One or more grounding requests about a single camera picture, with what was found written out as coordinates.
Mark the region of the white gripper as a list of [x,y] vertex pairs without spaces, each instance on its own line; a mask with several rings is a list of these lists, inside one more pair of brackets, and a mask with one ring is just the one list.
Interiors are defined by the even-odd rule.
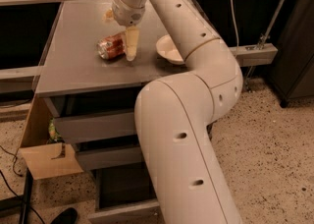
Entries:
[[126,56],[128,61],[136,57],[139,39],[139,29],[136,27],[143,18],[145,8],[134,8],[125,4],[122,0],[113,0],[112,9],[108,9],[103,17],[104,23],[112,23],[114,19],[120,26],[126,28]]

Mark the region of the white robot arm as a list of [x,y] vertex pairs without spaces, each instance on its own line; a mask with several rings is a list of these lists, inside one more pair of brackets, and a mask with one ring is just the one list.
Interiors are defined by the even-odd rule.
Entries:
[[141,151],[164,220],[242,224],[207,132],[239,99],[239,64],[187,0],[113,0],[113,17],[121,26],[136,25],[147,3],[187,67],[147,84],[134,107]]

